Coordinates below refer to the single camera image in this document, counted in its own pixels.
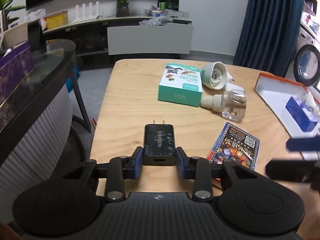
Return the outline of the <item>blue curtain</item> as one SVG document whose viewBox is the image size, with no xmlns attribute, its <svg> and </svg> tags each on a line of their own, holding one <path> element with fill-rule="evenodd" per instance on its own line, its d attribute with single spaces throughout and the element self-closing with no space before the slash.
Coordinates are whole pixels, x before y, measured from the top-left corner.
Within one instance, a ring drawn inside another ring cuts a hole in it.
<svg viewBox="0 0 320 240">
<path fill-rule="evenodd" d="M 248 0 L 233 63 L 284 77 L 296 48 L 304 0 Z"/>
</svg>

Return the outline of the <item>wooden table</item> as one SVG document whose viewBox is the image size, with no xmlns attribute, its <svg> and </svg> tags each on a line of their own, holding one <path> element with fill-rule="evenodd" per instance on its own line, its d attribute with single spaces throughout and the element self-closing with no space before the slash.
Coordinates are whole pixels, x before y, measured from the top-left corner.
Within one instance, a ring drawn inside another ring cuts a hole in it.
<svg viewBox="0 0 320 240">
<path fill-rule="evenodd" d="M 91 159 L 106 163 L 119 155 L 131 155 L 143 145 L 144 126 L 172 124 L 175 145 L 188 156 L 208 157 L 227 120 L 201 107 L 190 107 L 158 101 L 158 85 L 167 62 L 165 59 L 127 59 L 115 63 L 108 81 L 91 148 Z M 178 64 L 202 68 L 207 62 L 176 61 Z M 289 135 L 285 128 L 256 94 L 258 70 L 227 65 L 235 84 L 247 93 L 247 107 L 242 123 L 235 124 L 260 140 L 255 171 L 265 175 L 265 165 L 272 158 L 301 159 L 299 153 L 288 153 Z M 310 184 L 280 184 L 295 191 L 303 199 L 306 213 L 298 230 L 304 239 L 319 237 L 319 194 Z M 191 180 L 181 180 L 175 167 L 144 166 L 139 180 L 125 181 L 126 193 L 188 192 Z"/>
</svg>

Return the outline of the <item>TV console cabinet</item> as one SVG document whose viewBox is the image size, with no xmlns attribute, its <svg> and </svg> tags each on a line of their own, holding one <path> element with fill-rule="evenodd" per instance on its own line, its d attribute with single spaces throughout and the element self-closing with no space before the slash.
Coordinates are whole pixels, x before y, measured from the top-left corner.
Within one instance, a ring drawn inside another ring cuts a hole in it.
<svg viewBox="0 0 320 240">
<path fill-rule="evenodd" d="M 163 25 L 141 25 L 146 16 L 108 16 L 68 23 L 44 31 L 47 40 L 67 39 L 76 44 L 77 57 L 133 54 L 189 54 L 193 35 L 191 20 L 170 19 Z"/>
</svg>

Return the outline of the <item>orange white open box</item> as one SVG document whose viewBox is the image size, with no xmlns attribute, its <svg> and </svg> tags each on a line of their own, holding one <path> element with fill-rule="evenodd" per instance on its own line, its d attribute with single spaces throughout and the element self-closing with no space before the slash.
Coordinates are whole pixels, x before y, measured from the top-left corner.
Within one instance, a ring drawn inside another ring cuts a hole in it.
<svg viewBox="0 0 320 240">
<path fill-rule="evenodd" d="M 260 73 L 255 92 L 276 115 L 292 138 L 319 135 L 319 99 L 304 85 Z"/>
</svg>

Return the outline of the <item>clear plastic items pile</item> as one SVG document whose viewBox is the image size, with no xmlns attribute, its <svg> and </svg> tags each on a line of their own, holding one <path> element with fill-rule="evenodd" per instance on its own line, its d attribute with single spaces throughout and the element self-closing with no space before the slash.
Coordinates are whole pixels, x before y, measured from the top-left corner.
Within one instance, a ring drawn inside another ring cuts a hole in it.
<svg viewBox="0 0 320 240">
<path fill-rule="evenodd" d="M 159 25 L 166 25 L 168 22 L 168 18 L 165 16 L 161 17 L 153 17 L 148 20 L 142 20 L 139 22 L 140 26 L 147 25 L 147 26 L 159 26 Z"/>
</svg>

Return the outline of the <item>black glass side table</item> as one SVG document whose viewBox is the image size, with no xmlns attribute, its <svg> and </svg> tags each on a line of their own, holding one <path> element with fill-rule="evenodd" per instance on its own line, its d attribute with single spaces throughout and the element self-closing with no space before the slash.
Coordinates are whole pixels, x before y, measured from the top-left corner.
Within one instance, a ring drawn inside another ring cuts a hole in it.
<svg viewBox="0 0 320 240">
<path fill-rule="evenodd" d="M 24 190 L 86 158 L 72 128 L 77 119 L 66 86 L 71 80 L 87 130 L 91 124 L 74 71 L 76 45 L 54 40 L 31 55 L 34 68 L 1 104 L 1 221 L 13 221 L 12 205 Z"/>
</svg>

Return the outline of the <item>black USB charger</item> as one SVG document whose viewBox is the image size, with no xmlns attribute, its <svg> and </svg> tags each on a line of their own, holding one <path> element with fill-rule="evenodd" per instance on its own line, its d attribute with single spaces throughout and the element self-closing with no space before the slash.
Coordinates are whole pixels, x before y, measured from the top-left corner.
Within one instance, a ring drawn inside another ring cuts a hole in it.
<svg viewBox="0 0 320 240">
<path fill-rule="evenodd" d="M 143 165 L 174 166 L 174 127 L 171 124 L 147 124 L 144 127 Z"/>
</svg>

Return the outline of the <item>white wifi router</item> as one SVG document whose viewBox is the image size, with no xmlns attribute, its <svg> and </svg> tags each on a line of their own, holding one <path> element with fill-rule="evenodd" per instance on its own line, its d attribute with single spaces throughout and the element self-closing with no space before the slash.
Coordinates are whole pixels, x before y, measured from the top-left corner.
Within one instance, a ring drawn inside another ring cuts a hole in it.
<svg viewBox="0 0 320 240">
<path fill-rule="evenodd" d="M 99 1 L 95 5 L 92 2 L 82 3 L 82 6 L 75 6 L 75 20 L 73 23 L 96 20 L 99 17 Z"/>
</svg>

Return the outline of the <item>white plug-in device in box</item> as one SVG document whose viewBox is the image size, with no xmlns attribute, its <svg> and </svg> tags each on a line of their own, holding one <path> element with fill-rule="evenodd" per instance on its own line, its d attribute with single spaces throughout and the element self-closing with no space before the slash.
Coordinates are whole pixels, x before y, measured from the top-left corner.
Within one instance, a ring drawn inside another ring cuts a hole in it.
<svg viewBox="0 0 320 240">
<path fill-rule="evenodd" d="M 310 91 L 308 91 L 308 93 L 303 96 L 303 101 L 308 106 L 313 115 L 319 117 L 319 107 L 317 106 L 315 99 Z"/>
</svg>

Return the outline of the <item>white plastic bag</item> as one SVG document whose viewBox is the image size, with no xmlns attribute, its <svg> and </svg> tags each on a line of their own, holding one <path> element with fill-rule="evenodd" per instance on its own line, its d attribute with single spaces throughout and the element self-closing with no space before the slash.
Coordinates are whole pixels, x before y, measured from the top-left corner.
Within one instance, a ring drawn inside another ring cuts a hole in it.
<svg viewBox="0 0 320 240">
<path fill-rule="evenodd" d="M 24 22 L 34 22 L 40 20 L 41 28 L 42 30 L 47 29 L 47 20 L 46 20 L 46 10 L 45 9 L 38 9 L 36 11 L 31 12 L 29 15 L 24 16 L 23 23 Z"/>
</svg>

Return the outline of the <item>blue small box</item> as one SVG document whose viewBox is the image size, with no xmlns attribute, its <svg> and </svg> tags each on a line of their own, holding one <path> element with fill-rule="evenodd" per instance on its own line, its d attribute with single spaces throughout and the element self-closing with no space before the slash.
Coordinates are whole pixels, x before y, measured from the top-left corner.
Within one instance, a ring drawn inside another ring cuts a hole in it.
<svg viewBox="0 0 320 240">
<path fill-rule="evenodd" d="M 308 106 L 298 97 L 292 96 L 285 108 L 303 132 L 312 132 L 318 124 L 318 118 L 313 115 Z"/>
</svg>

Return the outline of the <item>black green display card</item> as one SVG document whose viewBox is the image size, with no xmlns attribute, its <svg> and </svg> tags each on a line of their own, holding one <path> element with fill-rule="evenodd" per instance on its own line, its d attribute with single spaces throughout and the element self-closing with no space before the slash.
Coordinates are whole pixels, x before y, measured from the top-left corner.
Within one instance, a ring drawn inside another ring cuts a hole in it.
<svg viewBox="0 0 320 240">
<path fill-rule="evenodd" d="M 158 7 L 161 10 L 173 10 L 179 11 L 179 2 L 180 0 L 158 0 Z"/>
</svg>

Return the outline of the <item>blue playing card pack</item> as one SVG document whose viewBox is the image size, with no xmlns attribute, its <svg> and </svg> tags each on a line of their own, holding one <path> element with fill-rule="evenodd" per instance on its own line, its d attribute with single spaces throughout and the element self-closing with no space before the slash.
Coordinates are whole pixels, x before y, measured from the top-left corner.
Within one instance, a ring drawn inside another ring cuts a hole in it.
<svg viewBox="0 0 320 240">
<path fill-rule="evenodd" d="M 230 122 L 225 123 L 207 159 L 222 164 L 225 159 L 255 169 L 260 140 Z"/>
</svg>

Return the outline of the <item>white mosquito repellent heater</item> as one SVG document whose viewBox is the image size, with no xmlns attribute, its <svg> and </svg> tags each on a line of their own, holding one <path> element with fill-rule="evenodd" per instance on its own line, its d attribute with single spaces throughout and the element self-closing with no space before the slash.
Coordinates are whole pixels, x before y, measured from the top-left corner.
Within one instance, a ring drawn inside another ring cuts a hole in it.
<svg viewBox="0 0 320 240">
<path fill-rule="evenodd" d="M 222 62 L 210 62 L 201 68 L 202 84 L 209 89 L 221 90 L 232 80 L 231 74 Z"/>
</svg>

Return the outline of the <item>purple gold gift box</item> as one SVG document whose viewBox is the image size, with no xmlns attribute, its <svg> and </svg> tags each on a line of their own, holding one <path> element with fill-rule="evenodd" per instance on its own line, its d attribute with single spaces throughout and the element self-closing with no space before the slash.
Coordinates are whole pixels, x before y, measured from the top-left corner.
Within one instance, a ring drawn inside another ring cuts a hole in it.
<svg viewBox="0 0 320 240">
<path fill-rule="evenodd" d="M 1 57 L 1 130 L 13 115 L 5 104 L 34 68 L 28 41 L 16 44 L 8 51 Z"/>
</svg>

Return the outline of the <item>green white bandage box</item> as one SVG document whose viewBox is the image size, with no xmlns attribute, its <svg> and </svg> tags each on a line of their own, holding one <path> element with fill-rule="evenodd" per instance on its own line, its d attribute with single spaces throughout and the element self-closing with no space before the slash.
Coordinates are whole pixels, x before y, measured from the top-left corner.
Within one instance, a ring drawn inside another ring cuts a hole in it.
<svg viewBox="0 0 320 240">
<path fill-rule="evenodd" d="M 158 86 L 158 100 L 199 107 L 202 97 L 201 71 L 197 67 L 167 63 Z"/>
</svg>

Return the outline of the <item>clear liquid refill bottle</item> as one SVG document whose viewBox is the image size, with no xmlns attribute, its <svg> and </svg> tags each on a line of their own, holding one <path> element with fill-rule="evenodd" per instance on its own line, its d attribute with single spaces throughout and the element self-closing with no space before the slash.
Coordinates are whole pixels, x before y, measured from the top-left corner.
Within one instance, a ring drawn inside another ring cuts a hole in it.
<svg viewBox="0 0 320 240">
<path fill-rule="evenodd" d="M 202 97 L 200 105 L 219 112 L 224 119 L 242 122 L 246 113 L 247 94 L 243 90 L 232 89 L 223 94 Z"/>
</svg>

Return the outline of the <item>yellow box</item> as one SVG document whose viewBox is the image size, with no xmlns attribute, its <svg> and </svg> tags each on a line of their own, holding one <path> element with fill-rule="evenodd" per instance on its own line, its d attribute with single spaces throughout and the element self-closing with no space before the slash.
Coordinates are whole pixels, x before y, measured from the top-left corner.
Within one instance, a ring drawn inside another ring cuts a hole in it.
<svg viewBox="0 0 320 240">
<path fill-rule="evenodd" d="M 54 29 L 68 23 L 68 11 L 60 11 L 46 16 L 47 29 Z"/>
</svg>

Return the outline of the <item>wall shelf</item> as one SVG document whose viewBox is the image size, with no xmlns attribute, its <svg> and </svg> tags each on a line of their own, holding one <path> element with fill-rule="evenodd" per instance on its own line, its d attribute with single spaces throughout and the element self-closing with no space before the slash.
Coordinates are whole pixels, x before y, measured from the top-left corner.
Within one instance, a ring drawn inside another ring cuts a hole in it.
<svg viewBox="0 0 320 240">
<path fill-rule="evenodd" d="M 301 21 L 319 35 L 319 0 L 304 0 Z"/>
</svg>

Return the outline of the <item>silver washing machine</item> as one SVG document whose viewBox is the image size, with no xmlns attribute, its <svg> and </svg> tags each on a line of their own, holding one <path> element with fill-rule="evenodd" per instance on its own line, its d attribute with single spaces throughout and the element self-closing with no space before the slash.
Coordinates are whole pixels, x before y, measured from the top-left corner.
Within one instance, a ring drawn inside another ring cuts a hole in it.
<svg viewBox="0 0 320 240">
<path fill-rule="evenodd" d="M 303 26 L 300 26 L 285 78 L 305 87 L 314 87 L 319 82 L 319 44 Z"/>
</svg>

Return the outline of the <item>white square charger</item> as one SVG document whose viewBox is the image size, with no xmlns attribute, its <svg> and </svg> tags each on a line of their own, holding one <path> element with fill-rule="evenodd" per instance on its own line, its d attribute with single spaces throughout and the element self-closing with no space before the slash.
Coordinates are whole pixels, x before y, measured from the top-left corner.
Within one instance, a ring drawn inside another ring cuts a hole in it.
<svg viewBox="0 0 320 240">
<path fill-rule="evenodd" d="M 241 93 L 245 92 L 245 90 L 241 86 L 235 85 L 235 84 L 230 83 L 230 82 L 225 84 L 225 91 L 226 92 L 236 91 L 236 92 L 241 92 Z"/>
</svg>

